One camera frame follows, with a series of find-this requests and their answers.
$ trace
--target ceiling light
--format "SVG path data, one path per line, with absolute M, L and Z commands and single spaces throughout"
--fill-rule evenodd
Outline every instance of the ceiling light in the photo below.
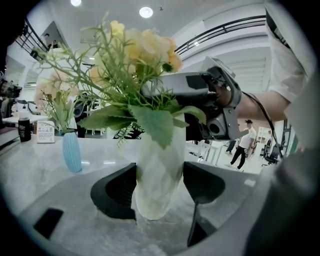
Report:
M 81 0 L 70 0 L 71 4 L 73 6 L 79 6 L 81 5 Z
M 142 7 L 139 14 L 143 18 L 150 18 L 154 14 L 154 11 L 150 7 Z

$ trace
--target black bottle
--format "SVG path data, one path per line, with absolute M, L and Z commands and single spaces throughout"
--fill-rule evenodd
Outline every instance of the black bottle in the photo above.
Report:
M 21 142 L 27 142 L 31 140 L 29 112 L 19 112 L 18 131 Z

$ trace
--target blue ribbed vase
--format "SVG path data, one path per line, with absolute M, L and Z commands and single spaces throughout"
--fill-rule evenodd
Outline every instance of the blue ribbed vase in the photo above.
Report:
M 74 132 L 66 133 L 63 136 L 62 152 L 64 162 L 70 170 L 70 172 L 80 172 L 82 169 L 81 152 L 78 143 L 78 138 Z

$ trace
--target frosted glass vase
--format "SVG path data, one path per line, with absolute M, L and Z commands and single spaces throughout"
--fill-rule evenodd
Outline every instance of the frosted glass vase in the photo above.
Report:
M 184 121 L 184 114 L 178 119 Z M 175 199 L 183 174 L 185 145 L 185 128 L 173 128 L 172 142 L 165 150 L 148 134 L 141 135 L 134 196 L 139 213 L 148 220 L 163 217 Z

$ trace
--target black railing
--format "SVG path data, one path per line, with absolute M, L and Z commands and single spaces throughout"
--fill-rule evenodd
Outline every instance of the black railing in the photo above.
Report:
M 216 26 L 214 28 L 211 28 L 197 36 L 195 36 L 194 38 L 192 38 L 191 40 L 189 40 L 188 42 L 185 42 L 183 45 L 179 46 L 175 52 L 177 54 L 183 54 L 186 51 L 192 49 L 193 47 L 197 47 L 200 44 L 218 37 L 220 35 L 232 32 L 232 31 L 237 31 L 237 30 L 242 30 L 242 29 L 246 29 L 246 28 L 252 28 L 252 27 L 258 27 L 258 26 L 264 26 L 266 23 L 266 16 L 265 15 L 260 15 L 260 16 L 252 16 L 252 17 L 248 17 L 248 18 L 241 18 L 241 19 L 237 19 L 234 21 L 230 21 L 227 22 L 225 24 Z
M 32 28 L 27 18 L 24 19 L 24 28 L 21 35 L 15 41 L 17 42 L 18 45 L 21 46 L 21 48 L 26 50 L 26 52 L 29 53 L 37 61 L 41 60 L 37 51 L 39 50 L 42 50 L 44 52 L 49 51 L 49 48 L 37 35 L 37 33 Z

